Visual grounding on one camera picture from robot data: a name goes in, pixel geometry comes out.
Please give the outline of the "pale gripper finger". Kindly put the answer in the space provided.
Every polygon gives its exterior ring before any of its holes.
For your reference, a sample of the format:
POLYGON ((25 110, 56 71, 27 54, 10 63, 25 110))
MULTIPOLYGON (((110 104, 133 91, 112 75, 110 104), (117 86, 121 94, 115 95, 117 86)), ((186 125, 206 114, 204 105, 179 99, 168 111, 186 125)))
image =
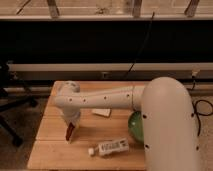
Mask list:
POLYGON ((72 136, 71 136, 71 142, 74 141, 76 134, 79 130, 79 127, 80 127, 79 125, 76 125, 76 127, 73 129, 72 136))
POLYGON ((65 139, 66 141, 69 141, 69 125, 67 126, 67 129, 66 129, 65 139))

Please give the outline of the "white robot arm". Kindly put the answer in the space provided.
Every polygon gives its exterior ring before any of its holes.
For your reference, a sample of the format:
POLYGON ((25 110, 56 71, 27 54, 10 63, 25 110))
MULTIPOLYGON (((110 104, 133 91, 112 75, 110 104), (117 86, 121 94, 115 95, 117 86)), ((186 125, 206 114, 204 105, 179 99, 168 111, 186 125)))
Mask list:
POLYGON ((189 92, 171 77, 145 86, 81 92, 68 81, 55 97, 67 121, 82 108, 133 109, 141 113, 147 171, 202 171, 196 115, 189 92))

